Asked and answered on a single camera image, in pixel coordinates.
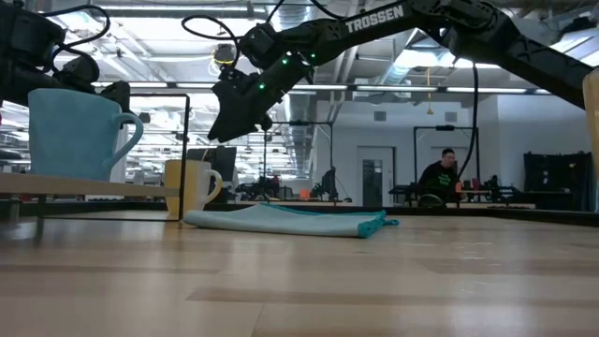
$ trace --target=blue mug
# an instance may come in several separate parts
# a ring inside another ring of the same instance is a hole
[[[121,123],[135,134],[116,153]],[[64,89],[29,93],[29,152],[34,174],[108,182],[112,167],[139,142],[138,116],[99,95]]]

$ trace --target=black shirt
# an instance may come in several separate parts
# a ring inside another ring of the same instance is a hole
[[[421,194],[432,194],[445,200],[455,192],[458,174],[453,168],[445,168],[441,161],[430,164],[420,177]]]

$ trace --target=ceiling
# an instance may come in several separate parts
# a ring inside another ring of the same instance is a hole
[[[388,1],[322,1],[327,8],[340,15],[352,15],[361,8],[382,6]],[[28,8],[56,10],[81,5],[83,1],[31,1]],[[236,36],[243,35],[257,22],[263,22],[274,2],[269,1],[106,1],[93,2],[105,8],[111,16],[110,33],[97,41],[79,47],[93,55],[101,68],[102,82],[125,81],[217,81],[218,71],[212,61],[212,52],[218,42],[194,37],[181,28],[181,19],[192,13],[207,13],[221,18]],[[575,54],[576,58],[596,66],[599,64],[599,36],[597,30],[559,37],[558,32],[577,15],[596,15],[599,6],[595,1],[552,0],[546,1],[497,0],[491,1],[511,16],[522,32],[535,37],[554,48]],[[286,1],[274,15],[272,23],[276,30],[296,26],[316,18],[324,18],[309,1]],[[54,21],[67,30],[67,42],[79,40],[99,32],[102,18],[93,12],[79,12],[55,17]],[[219,35],[220,29],[211,22],[195,20],[189,27],[208,35]],[[60,68],[74,55],[63,52],[57,58]],[[419,31],[408,31],[391,37],[383,37],[350,49],[338,59],[319,67],[315,73],[316,83],[361,84],[414,84],[472,86],[471,63],[454,58],[448,51]],[[530,83],[512,76],[495,66],[480,66],[481,86],[528,88]],[[238,68],[246,73],[256,71],[244,58]],[[218,100],[212,94],[190,94],[192,113],[190,119],[190,146],[209,145],[206,135],[218,112]],[[433,100],[465,102],[468,94],[436,95]],[[288,95],[285,101],[270,112],[275,122],[289,120],[325,121],[326,114],[317,113],[316,101],[328,101],[328,105],[342,104],[349,111],[353,104],[380,104],[385,102],[411,102],[414,105],[428,100],[426,94],[393,96],[346,95],[343,102],[329,95]],[[134,112],[148,112],[152,122],[145,125],[145,135],[128,156],[129,171],[151,170],[159,172],[163,163],[181,156],[181,142],[176,134],[183,131],[183,102],[177,98],[133,97]],[[27,156],[26,128],[28,113],[14,105],[3,107],[4,125],[0,129],[5,139],[4,148],[11,147]],[[284,174],[287,179],[307,177],[313,128],[307,126],[280,125],[269,131],[267,166],[269,171]],[[263,167],[264,134],[258,133],[235,139],[228,145],[238,146],[238,170],[247,177],[256,177]]]

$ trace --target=light blue cloth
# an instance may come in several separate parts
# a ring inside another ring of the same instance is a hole
[[[399,224],[385,217],[385,211],[327,214],[258,204],[233,212],[190,211],[183,221],[210,229],[366,239],[383,226]]]

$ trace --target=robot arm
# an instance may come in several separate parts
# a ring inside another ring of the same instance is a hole
[[[39,88],[95,94],[92,83],[100,74],[97,63],[91,56],[71,50],[64,44],[65,37],[61,26],[24,10],[22,1],[15,0],[12,5],[0,1],[0,107],[4,100],[27,107],[27,96]],[[55,49],[58,46],[76,52],[80,57],[65,64],[61,70],[54,69],[49,76],[46,73],[52,68],[52,56],[58,52]],[[119,103],[123,112],[130,111],[128,83],[116,82],[101,95]]]
[[[457,57],[500,66],[584,109],[582,82],[593,71],[523,36],[501,10],[477,0],[401,0],[340,21],[321,19],[275,32],[251,29],[239,48],[261,74],[224,66],[212,91],[220,113],[209,139],[227,141],[271,126],[266,111],[305,78],[350,47],[419,28]]]

